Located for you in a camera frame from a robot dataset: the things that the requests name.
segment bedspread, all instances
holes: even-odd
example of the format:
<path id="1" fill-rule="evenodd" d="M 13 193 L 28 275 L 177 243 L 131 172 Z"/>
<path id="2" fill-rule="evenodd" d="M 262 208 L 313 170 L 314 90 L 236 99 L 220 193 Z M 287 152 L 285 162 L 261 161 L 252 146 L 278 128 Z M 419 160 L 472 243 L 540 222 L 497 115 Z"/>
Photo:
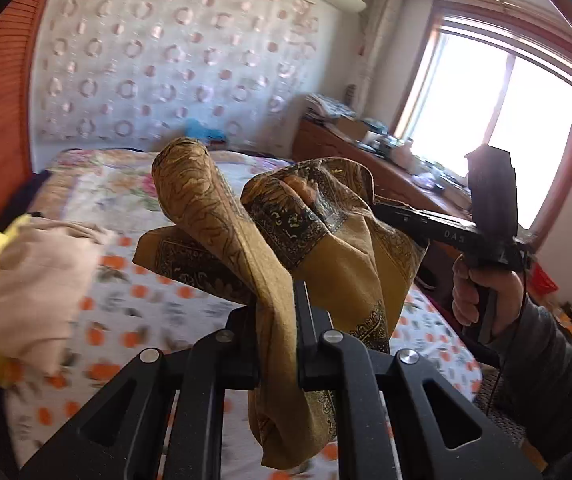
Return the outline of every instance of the bedspread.
<path id="1" fill-rule="evenodd" d="M 154 346 L 172 352 L 188 348 L 223 328 L 228 313 L 239 306 L 132 263 L 139 236 L 170 224 L 159 209 L 150 176 L 155 155 L 128 150 L 61 153 L 49 168 L 54 176 L 31 207 L 50 218 L 96 222 L 119 235 L 80 302 L 60 373 L 47 378 L 19 362 L 8 367 L 6 412 L 20 465 L 142 349 Z M 212 158 L 237 196 L 253 175 L 288 164 L 231 152 L 214 152 Z M 481 380 L 476 361 L 415 286 L 390 339 L 391 352 L 400 348 L 414 348 L 427 356 L 472 399 Z M 222 478 L 287 478 L 288 473 L 262 467 L 261 455 L 248 427 L 246 392 L 226 391 Z M 336 443 L 328 444 L 290 475 L 336 478 L 336 459 Z"/>

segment window frame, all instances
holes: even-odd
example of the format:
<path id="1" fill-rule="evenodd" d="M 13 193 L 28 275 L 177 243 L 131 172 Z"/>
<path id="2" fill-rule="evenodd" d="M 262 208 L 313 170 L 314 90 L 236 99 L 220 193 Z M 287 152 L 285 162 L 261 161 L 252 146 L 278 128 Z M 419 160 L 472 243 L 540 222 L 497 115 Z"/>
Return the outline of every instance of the window frame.
<path id="1" fill-rule="evenodd" d="M 463 4 L 460 2 L 452 2 L 447 0 L 435 0 L 432 4 L 431 13 L 429 15 L 426 29 L 420 43 L 418 54 L 415 58 L 415 62 L 413 63 L 413 69 L 411 72 L 412 75 L 406 85 L 406 89 L 402 94 L 402 99 L 400 100 L 399 107 L 390 125 L 390 131 L 394 132 L 394 135 L 398 138 L 401 138 L 403 133 L 408 130 L 411 121 L 416 120 L 416 117 L 418 116 L 416 110 L 421 106 L 420 100 L 425 97 L 422 95 L 422 89 L 425 86 L 425 81 L 429 75 L 429 70 L 431 67 L 435 66 L 432 60 L 437 53 L 437 46 L 440 36 L 439 28 L 442 22 L 442 17 L 444 17 L 444 15 L 453 13 L 456 14 L 458 12 L 463 14 L 472 14 L 478 18 L 485 18 L 488 19 L 488 23 L 492 25 L 499 25 L 501 27 L 515 30 L 516 32 L 523 34 L 529 39 L 535 39 L 553 51 L 565 54 L 565 56 L 572 60 L 572 43 L 565 38 L 557 36 L 551 31 L 540 27 L 539 25 L 535 25 L 534 23 L 522 20 L 521 18 L 506 14 L 504 12 L 498 12 L 487 7 L 479 7 L 471 4 Z M 515 54 L 508 56 L 507 63 L 511 57 L 512 63 L 514 63 L 514 56 Z M 507 66 L 507 73 L 509 72 L 512 72 L 512 69 L 509 69 Z M 484 140 L 490 138 L 496 125 L 499 113 L 501 111 L 501 106 L 506 97 L 506 91 L 508 90 L 509 79 L 509 76 L 505 76 L 502 91 L 498 96 L 495 110 L 493 111 L 486 132 L 484 134 Z M 559 215 L 564 201 L 570 192 L 571 186 L 572 123 L 568 133 L 568 138 L 566 139 L 564 153 L 562 154 L 562 158 L 559 161 L 553 182 L 550 185 L 544 202 L 540 206 L 540 210 L 538 211 L 537 216 L 528 229 L 528 232 L 530 233 L 528 241 L 534 250 L 538 250 L 546 239 L 546 236 L 555 223 L 555 220 Z"/>

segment silver bolt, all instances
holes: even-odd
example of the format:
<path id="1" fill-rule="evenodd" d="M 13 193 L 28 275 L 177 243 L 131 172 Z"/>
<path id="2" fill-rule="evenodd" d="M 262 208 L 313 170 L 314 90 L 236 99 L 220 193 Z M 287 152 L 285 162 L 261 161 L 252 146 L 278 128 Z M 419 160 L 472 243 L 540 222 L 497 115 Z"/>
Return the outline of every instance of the silver bolt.
<path id="1" fill-rule="evenodd" d="M 406 363 L 407 365 L 414 365 L 419 361 L 419 354 L 410 348 L 402 348 L 397 352 L 400 361 Z"/>
<path id="2" fill-rule="evenodd" d="M 220 343 L 230 343 L 234 338 L 235 334 L 226 328 L 218 330 L 215 334 L 215 339 Z"/>
<path id="3" fill-rule="evenodd" d="M 327 343 L 337 344 L 344 339 L 344 334 L 339 330 L 326 330 L 322 336 Z"/>
<path id="4" fill-rule="evenodd" d="M 144 363 L 154 363 L 159 359 L 159 350 L 156 348 L 146 348 L 140 354 L 140 359 Z"/>

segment finger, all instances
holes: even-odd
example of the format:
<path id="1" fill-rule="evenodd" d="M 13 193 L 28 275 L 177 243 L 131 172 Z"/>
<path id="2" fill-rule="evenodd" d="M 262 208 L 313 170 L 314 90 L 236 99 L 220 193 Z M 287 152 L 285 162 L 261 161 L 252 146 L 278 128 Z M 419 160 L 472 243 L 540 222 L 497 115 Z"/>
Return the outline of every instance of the finger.
<path id="1" fill-rule="evenodd" d="M 460 278 L 468 278 L 468 266 L 464 263 L 464 257 L 460 254 L 460 256 L 455 260 L 455 263 L 452 266 L 452 272 L 455 276 L 459 276 Z"/>
<path id="2" fill-rule="evenodd" d="M 470 279 L 481 286 L 494 288 L 498 291 L 507 290 L 512 286 L 512 272 L 503 269 L 470 269 Z"/>
<path id="3" fill-rule="evenodd" d="M 461 316 L 468 320 L 468 324 L 476 323 L 479 320 L 477 305 L 462 300 L 454 300 L 453 303 L 460 311 Z"/>
<path id="4" fill-rule="evenodd" d="M 452 313 L 455 316 L 455 319 L 463 326 L 471 326 L 475 322 L 467 316 L 467 310 L 468 309 L 462 309 L 461 303 L 458 303 L 457 301 L 452 302 Z"/>
<path id="5" fill-rule="evenodd" d="M 458 299 L 472 304 L 479 303 L 479 293 L 473 282 L 460 278 L 459 276 L 454 276 L 452 280 L 454 285 L 453 295 L 456 293 Z"/>

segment black cable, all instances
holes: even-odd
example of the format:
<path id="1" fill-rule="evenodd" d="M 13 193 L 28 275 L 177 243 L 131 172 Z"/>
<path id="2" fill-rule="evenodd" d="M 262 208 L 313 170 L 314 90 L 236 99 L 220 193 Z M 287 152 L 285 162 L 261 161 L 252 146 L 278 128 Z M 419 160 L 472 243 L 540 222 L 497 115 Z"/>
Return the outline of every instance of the black cable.
<path id="1" fill-rule="evenodd" d="M 495 392 L 497 390 L 497 385 L 499 384 L 500 379 L 502 378 L 502 373 L 504 372 L 504 367 L 506 366 L 506 362 L 508 361 L 511 350 L 512 350 L 512 343 L 515 341 L 515 337 L 520 329 L 520 324 L 522 322 L 522 314 L 524 314 L 524 307 L 526 306 L 526 258 L 527 256 L 524 255 L 524 270 L 522 271 L 522 287 L 524 288 L 524 293 L 522 294 L 522 305 L 520 306 L 520 312 L 517 316 L 517 320 L 515 323 L 515 329 L 512 332 L 512 337 L 510 342 L 508 343 L 508 348 L 506 349 L 506 356 L 504 357 L 503 364 L 499 367 L 499 373 L 497 374 L 497 378 L 495 379 L 495 384 L 493 384 L 493 389 L 490 392 L 490 398 L 488 399 L 488 403 L 486 404 L 486 412 L 485 415 L 488 416 L 488 412 L 490 411 L 490 406 L 493 403 L 493 399 L 495 399 Z"/>

